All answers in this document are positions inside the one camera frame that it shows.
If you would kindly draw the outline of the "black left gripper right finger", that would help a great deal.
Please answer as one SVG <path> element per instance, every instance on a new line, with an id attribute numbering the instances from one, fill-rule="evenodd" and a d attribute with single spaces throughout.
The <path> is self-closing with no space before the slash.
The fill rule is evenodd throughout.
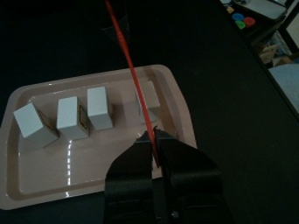
<path id="1" fill-rule="evenodd" d="M 235 224 L 215 162 L 165 131 L 153 132 L 168 224 Z"/>

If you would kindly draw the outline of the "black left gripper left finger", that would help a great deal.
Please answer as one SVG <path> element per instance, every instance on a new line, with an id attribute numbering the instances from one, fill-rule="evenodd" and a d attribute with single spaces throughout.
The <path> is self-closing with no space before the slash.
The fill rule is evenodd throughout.
<path id="1" fill-rule="evenodd" d="M 156 224 L 152 145 L 147 133 L 113 160 L 104 193 L 104 224 Z"/>

